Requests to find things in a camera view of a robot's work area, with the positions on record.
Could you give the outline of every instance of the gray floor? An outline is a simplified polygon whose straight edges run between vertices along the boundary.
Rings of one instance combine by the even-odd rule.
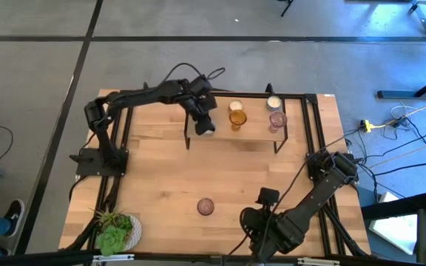
[[[0,35],[84,35],[94,6],[95,0],[18,4],[0,0]],[[273,0],[110,0],[101,8],[95,35],[425,36],[416,14],[407,14],[410,4],[296,0],[280,18],[283,7],[284,3]],[[15,136],[10,153],[0,161],[8,173],[0,179],[0,215],[12,198],[27,202],[31,196],[80,48],[79,42],[0,43],[0,125],[12,129]],[[390,109],[399,103],[377,100],[378,90],[418,89],[426,84],[426,43],[91,43],[28,252],[58,247],[76,167],[68,155],[76,153],[87,136],[84,104],[101,88],[138,89],[144,81],[156,84],[181,61],[203,72],[226,67],[226,73],[214,81],[223,89],[259,92],[270,82],[278,92],[333,93],[344,130],[355,129],[361,119],[380,124],[391,117]],[[190,69],[179,69],[172,77],[194,75]],[[419,107],[426,101],[404,103]],[[426,112],[412,119],[426,134]],[[387,140],[380,131],[364,134],[368,154],[380,154],[415,138],[412,131],[398,135],[398,140]],[[350,150],[361,156],[359,138],[349,139]],[[0,153],[7,141],[0,132]],[[415,142],[386,158],[422,144]],[[379,161],[369,160],[368,165]],[[375,172],[421,162],[426,162],[426,149],[376,167]],[[405,196],[423,193],[426,167],[381,176],[379,181]],[[360,185],[373,188],[365,175]],[[0,244],[13,247],[15,243],[0,238]]]

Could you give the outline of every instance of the pink glass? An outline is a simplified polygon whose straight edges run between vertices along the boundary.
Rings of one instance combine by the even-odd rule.
[[[283,112],[273,112],[269,116],[269,122],[271,125],[269,126],[269,131],[271,133],[276,133],[280,128],[284,127],[287,124],[287,115]]]

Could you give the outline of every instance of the glass cup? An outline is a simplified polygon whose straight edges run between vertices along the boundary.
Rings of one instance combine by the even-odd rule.
[[[229,113],[229,121],[231,122],[231,130],[236,132],[248,120],[243,110],[233,110]]]
[[[276,133],[280,128],[284,127],[287,124],[287,115],[284,112],[277,111],[273,112],[269,116],[269,131],[271,133]]]

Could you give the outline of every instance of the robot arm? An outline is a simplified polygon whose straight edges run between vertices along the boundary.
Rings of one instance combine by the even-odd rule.
[[[329,154],[325,151],[315,156],[316,158],[308,161],[309,167],[321,169],[325,173],[324,177],[295,208],[272,214],[270,207],[278,201],[279,191],[261,188],[257,203],[263,204],[263,207],[259,210],[244,209],[241,224],[249,232],[249,249],[253,257],[260,262],[267,262],[277,251],[287,254],[301,245],[313,215],[326,205],[338,188],[356,179],[356,165],[344,154]],[[267,220],[271,215],[266,230]]]
[[[109,139],[108,126],[123,109],[150,103],[180,104],[195,124],[197,134],[214,131],[209,110],[217,107],[210,93],[212,85],[204,75],[191,83],[186,79],[164,81],[159,86],[135,91],[112,92],[89,102],[85,108],[88,127],[99,141],[99,149],[82,149],[79,155],[70,155],[78,163],[77,174],[120,175],[126,169],[128,151],[117,149]]]

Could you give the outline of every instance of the wooden table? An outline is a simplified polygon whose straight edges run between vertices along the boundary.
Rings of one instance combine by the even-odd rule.
[[[115,90],[102,89],[100,95]],[[318,95],[325,141],[343,135],[333,95]],[[134,108],[126,175],[121,180],[116,209],[134,214],[142,223],[142,238],[134,252],[227,254],[244,237],[238,222],[245,207],[259,208],[260,188],[281,193],[288,187],[307,153],[299,100],[285,100],[288,140],[278,154],[268,141],[192,139],[186,150],[183,136],[185,112],[177,105],[155,103]],[[315,147],[318,146],[313,112],[309,108]],[[121,128],[125,120],[121,115]],[[90,147],[96,147],[94,139]],[[329,151],[346,151],[339,141]],[[60,248],[75,240],[91,220],[100,177],[88,177],[74,189]],[[306,168],[278,212],[293,208],[313,187]],[[339,217],[349,234],[370,253],[356,191],[345,186],[335,193]],[[202,216],[197,202],[208,197],[214,213]],[[332,224],[328,221],[331,249],[336,253]],[[246,241],[235,255],[250,255]],[[305,241],[289,256],[323,256],[318,218],[311,220]]]

